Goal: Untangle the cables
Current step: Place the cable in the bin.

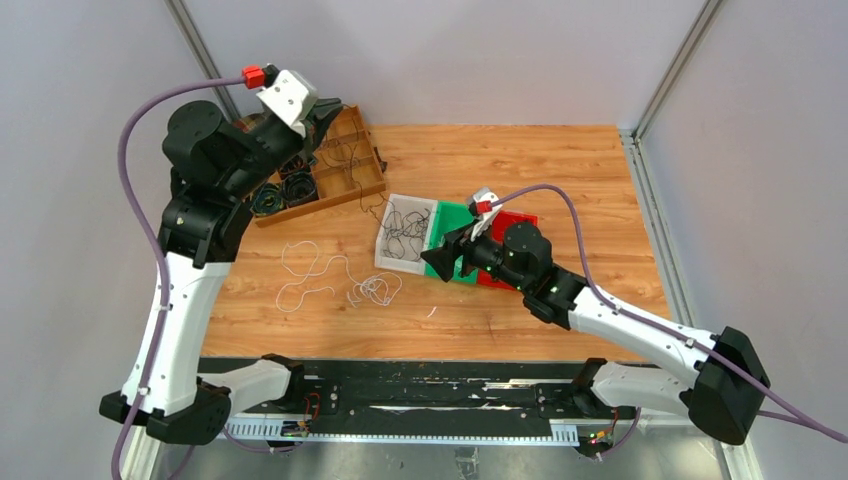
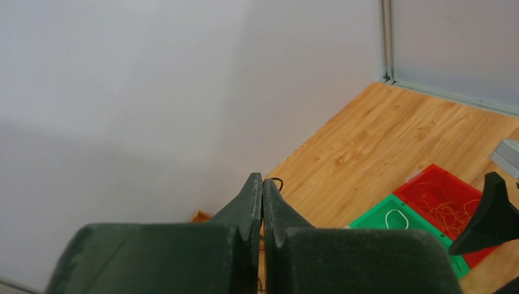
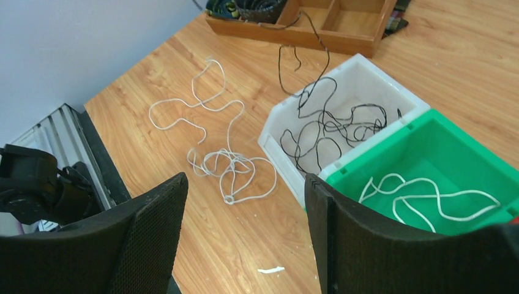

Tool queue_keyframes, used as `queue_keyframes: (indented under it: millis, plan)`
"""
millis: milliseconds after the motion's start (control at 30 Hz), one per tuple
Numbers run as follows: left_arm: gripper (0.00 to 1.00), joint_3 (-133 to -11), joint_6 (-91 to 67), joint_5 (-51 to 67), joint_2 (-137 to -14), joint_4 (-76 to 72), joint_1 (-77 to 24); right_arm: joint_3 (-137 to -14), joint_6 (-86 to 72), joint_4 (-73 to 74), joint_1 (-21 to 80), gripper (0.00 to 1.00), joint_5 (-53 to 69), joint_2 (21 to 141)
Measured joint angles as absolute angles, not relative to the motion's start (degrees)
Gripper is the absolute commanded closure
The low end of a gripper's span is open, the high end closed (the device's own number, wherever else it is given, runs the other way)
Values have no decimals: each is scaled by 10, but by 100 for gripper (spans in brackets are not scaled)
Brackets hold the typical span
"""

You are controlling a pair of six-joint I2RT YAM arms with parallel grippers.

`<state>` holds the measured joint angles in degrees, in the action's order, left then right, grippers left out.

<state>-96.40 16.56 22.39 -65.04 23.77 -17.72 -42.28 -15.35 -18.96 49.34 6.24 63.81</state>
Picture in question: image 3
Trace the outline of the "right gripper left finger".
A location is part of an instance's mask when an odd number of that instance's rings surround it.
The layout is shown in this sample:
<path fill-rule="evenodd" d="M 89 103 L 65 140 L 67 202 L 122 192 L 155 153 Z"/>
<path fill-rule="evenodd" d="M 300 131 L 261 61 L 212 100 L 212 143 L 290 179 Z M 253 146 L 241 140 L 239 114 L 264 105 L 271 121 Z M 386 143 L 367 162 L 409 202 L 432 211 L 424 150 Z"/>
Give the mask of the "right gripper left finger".
<path fill-rule="evenodd" d="M 167 293 L 189 189 L 180 172 L 55 232 L 1 238 L 2 293 Z"/>

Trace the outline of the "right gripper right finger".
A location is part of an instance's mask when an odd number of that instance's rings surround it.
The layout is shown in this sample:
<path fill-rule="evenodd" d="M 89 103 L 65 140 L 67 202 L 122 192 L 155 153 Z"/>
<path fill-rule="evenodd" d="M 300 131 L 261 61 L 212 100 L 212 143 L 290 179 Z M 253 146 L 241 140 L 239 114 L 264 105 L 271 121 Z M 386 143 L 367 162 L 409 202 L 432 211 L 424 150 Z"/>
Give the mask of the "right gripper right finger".
<path fill-rule="evenodd" d="M 304 185 L 323 293 L 517 293 L 518 225 L 446 236 L 399 223 L 314 174 Z"/>

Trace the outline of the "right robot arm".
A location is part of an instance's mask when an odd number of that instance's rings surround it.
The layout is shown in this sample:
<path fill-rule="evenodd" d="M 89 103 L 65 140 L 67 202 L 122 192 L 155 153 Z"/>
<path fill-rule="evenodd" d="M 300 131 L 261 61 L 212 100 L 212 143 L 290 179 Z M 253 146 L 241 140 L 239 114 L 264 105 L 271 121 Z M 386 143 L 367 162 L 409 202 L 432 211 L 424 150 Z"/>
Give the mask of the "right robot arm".
<path fill-rule="evenodd" d="M 82 163 L 1 148 L 1 211 L 55 232 L 1 238 L 2 293 L 173 293 L 189 182 L 178 173 L 101 211 Z M 517 293 L 518 225 L 423 232 L 346 198 L 314 174 L 305 203 L 323 293 Z"/>

